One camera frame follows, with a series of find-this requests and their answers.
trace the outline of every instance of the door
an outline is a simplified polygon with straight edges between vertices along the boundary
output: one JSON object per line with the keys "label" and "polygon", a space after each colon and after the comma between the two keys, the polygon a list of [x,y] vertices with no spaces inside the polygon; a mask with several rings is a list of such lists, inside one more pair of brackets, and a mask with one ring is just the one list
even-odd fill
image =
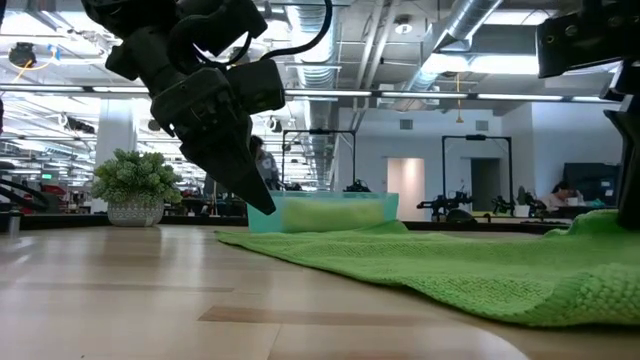
{"label": "door", "polygon": [[500,159],[471,159],[473,211],[493,211],[492,199],[501,194]]}
{"label": "door", "polygon": [[425,201],[424,159],[393,159],[387,163],[387,191],[400,195],[398,219],[425,221],[426,210],[416,206]]}

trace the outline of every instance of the metal frame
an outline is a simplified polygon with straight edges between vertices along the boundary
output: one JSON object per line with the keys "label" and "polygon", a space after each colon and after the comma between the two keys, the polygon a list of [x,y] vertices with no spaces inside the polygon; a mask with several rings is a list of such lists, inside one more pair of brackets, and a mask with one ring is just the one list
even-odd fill
{"label": "metal frame", "polygon": [[[39,84],[0,84],[0,92],[8,95],[12,93],[33,93],[71,96],[95,96],[100,98],[130,99],[135,97],[149,97],[149,91],[144,86],[104,86],[104,85],[39,85]],[[380,90],[335,90],[335,89],[284,89],[284,95],[306,98],[379,98],[379,99],[449,99],[472,101],[506,101],[506,102],[564,102],[576,104],[615,104],[610,100],[602,100],[597,96],[575,95],[529,95],[529,94],[482,94],[459,92],[410,92],[410,91],[380,91]]]}
{"label": "metal frame", "polygon": [[353,162],[353,182],[356,182],[356,131],[353,130],[283,130],[282,131],[282,183],[284,183],[284,156],[286,154],[285,147],[287,146],[287,134],[309,134],[309,135],[331,135],[331,134],[350,134],[353,137],[353,151],[351,151],[351,158]]}
{"label": "metal frame", "polygon": [[509,155],[509,201],[513,204],[513,154],[511,152],[511,136],[485,136],[485,135],[445,135],[442,137],[442,194],[447,196],[447,139],[463,139],[465,141],[506,140]]}

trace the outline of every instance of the ductwork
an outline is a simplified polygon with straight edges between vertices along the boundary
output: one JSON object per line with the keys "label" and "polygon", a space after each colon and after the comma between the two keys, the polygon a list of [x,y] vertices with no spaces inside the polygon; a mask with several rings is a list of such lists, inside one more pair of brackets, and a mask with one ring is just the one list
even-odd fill
{"label": "ductwork", "polygon": [[[484,24],[489,15],[500,6],[502,0],[456,0],[451,14],[442,21],[429,26],[425,34],[423,53],[424,65],[404,86],[404,91],[425,92],[440,75],[429,69],[427,60],[436,51],[457,42],[470,42],[471,37]],[[393,105],[395,110],[412,108],[415,100],[401,100]]]}
{"label": "ductwork", "polygon": [[[324,23],[324,6],[289,6],[286,8],[293,32],[293,45],[307,43],[315,37]],[[335,19],[324,39],[315,48],[296,55],[300,63],[331,63],[335,60]],[[333,89],[336,82],[336,70],[321,66],[298,67],[301,87],[305,89]],[[305,104],[305,122],[309,129],[332,129],[337,119],[332,117],[333,103],[327,101],[308,101]],[[318,188],[329,186],[329,169],[331,168],[331,147],[335,143],[333,136],[310,136],[308,147],[313,153],[313,163],[318,179]]]}

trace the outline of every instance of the table surface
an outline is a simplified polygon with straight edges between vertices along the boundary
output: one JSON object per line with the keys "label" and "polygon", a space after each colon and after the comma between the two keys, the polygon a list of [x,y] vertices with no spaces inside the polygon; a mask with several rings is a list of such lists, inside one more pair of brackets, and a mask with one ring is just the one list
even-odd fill
{"label": "table surface", "polygon": [[216,242],[213,230],[105,227],[22,232],[18,241],[0,238],[2,358],[640,356],[638,329],[543,331],[486,321],[408,290],[226,246]]}

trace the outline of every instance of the white wall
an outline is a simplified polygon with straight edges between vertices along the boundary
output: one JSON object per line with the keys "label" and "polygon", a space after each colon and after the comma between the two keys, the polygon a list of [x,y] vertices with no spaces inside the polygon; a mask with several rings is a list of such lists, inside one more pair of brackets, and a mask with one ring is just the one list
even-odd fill
{"label": "white wall", "polygon": [[562,179],[565,163],[617,164],[622,137],[603,114],[619,105],[533,104],[536,193],[548,194]]}
{"label": "white wall", "polygon": [[[471,162],[469,158],[503,158],[506,155],[501,146],[492,141],[468,142],[453,140],[448,143],[447,152],[447,192],[471,189]],[[344,189],[351,182],[350,152],[341,146],[338,151],[338,176],[336,189]],[[441,139],[403,139],[389,137],[358,136],[356,152],[356,176],[367,182],[374,192],[387,190],[387,161],[389,158],[424,159],[425,198],[416,199],[416,205],[423,200],[432,200],[442,194],[442,151]]]}
{"label": "white wall", "polygon": [[[340,109],[342,128],[352,118],[351,109]],[[488,120],[489,132],[500,135],[502,122],[490,110],[465,110],[463,124],[456,123],[457,111],[442,114],[439,111],[399,113],[393,110],[368,110],[357,136],[356,177],[367,182],[374,192],[387,191],[387,162],[389,158],[424,159],[425,198],[432,200],[442,194],[442,136],[477,134],[476,120]],[[400,119],[413,119],[414,130],[400,130]],[[447,140],[447,192],[463,185],[471,190],[470,158],[507,159],[506,145],[502,142],[469,142],[461,139]],[[351,150],[339,142],[336,151],[335,189],[344,190],[351,184]]]}
{"label": "white wall", "polygon": [[503,116],[513,138],[514,189],[538,196],[562,180],[565,163],[619,163],[622,138],[603,111],[618,105],[531,103]]}
{"label": "white wall", "polygon": [[[502,133],[503,136],[511,136],[514,193],[520,186],[524,186],[527,190],[534,190],[536,178],[532,105],[524,104],[503,116]],[[502,192],[503,195],[508,196],[509,191],[506,188],[508,186],[508,167],[503,166],[502,171]]]}

